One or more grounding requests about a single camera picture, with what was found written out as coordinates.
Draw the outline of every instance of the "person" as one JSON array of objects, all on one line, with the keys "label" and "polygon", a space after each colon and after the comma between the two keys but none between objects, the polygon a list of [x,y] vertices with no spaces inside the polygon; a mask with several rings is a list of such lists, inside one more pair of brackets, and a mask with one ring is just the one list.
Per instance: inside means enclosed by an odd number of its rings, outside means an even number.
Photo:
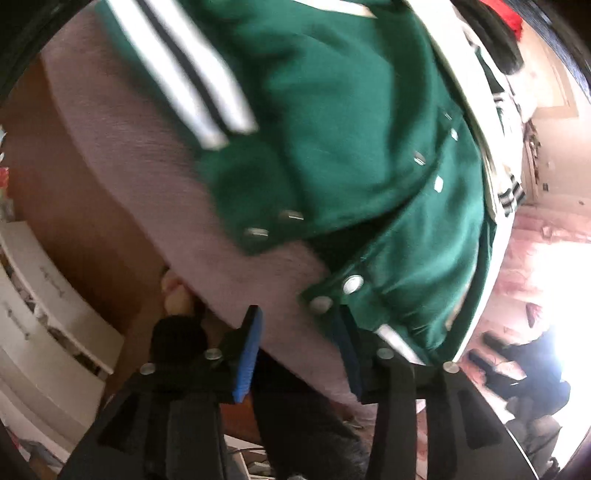
[{"label": "person", "polygon": [[[228,327],[171,270],[161,281],[166,316],[152,332],[150,361],[190,362]],[[361,480],[369,453],[326,397],[260,350],[252,403],[262,444],[277,480]]]}]

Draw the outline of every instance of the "green varsity jacket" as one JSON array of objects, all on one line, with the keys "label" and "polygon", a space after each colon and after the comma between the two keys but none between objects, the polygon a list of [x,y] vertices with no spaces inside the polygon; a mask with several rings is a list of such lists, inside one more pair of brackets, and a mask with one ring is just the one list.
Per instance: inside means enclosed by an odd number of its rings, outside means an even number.
[{"label": "green varsity jacket", "polygon": [[389,325],[423,362],[456,354],[499,212],[519,198],[488,99],[468,107],[424,19],[402,0],[97,9],[182,130],[235,243],[258,254],[304,239],[328,266],[301,293],[321,327],[347,305],[360,328]]}]

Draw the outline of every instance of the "metal screw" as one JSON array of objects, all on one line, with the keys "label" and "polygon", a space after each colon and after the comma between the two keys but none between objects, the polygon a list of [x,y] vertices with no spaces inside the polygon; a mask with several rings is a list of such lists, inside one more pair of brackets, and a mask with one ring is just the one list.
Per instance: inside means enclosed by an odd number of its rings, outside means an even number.
[{"label": "metal screw", "polygon": [[152,375],[156,371],[156,365],[147,363],[139,368],[139,373],[142,375]]},{"label": "metal screw", "polygon": [[210,348],[209,350],[205,350],[205,358],[210,361],[220,360],[223,357],[222,351],[219,348]]},{"label": "metal screw", "polygon": [[375,352],[375,354],[382,360],[391,360],[394,358],[394,351],[388,347],[378,348],[378,351]]},{"label": "metal screw", "polygon": [[457,374],[460,371],[460,366],[455,362],[445,362],[443,369],[449,374]]}]

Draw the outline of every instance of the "snap button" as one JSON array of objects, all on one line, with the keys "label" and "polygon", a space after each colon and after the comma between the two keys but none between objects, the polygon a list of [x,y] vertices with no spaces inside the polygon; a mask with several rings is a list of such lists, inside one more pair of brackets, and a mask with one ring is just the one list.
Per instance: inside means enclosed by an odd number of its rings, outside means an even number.
[{"label": "snap button", "polygon": [[248,236],[263,237],[269,236],[269,230],[265,230],[264,228],[249,227],[246,230],[244,230],[244,234]]},{"label": "snap button", "polygon": [[304,216],[295,210],[283,210],[279,217],[284,220],[303,220]]},{"label": "snap button", "polygon": [[333,306],[333,301],[330,297],[316,297],[310,302],[310,310],[316,315],[322,315],[330,310]]},{"label": "snap button", "polygon": [[439,175],[435,179],[435,185],[433,185],[433,188],[437,193],[441,193],[443,190],[443,178],[441,178]]},{"label": "snap button", "polygon": [[427,164],[425,157],[423,157],[419,152],[414,153],[414,161],[421,166]]},{"label": "snap button", "polygon": [[351,275],[343,282],[343,293],[351,295],[363,286],[363,277],[361,275]]}]

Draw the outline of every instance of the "black pants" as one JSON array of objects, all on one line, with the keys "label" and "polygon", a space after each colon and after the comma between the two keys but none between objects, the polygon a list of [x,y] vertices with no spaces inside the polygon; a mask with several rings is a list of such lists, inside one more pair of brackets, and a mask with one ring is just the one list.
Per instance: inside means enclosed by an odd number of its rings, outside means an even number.
[{"label": "black pants", "polygon": [[[152,333],[152,362],[190,362],[207,349],[201,315],[171,316]],[[252,400],[262,443],[278,480],[362,480],[369,455],[328,399],[260,351]]]}]

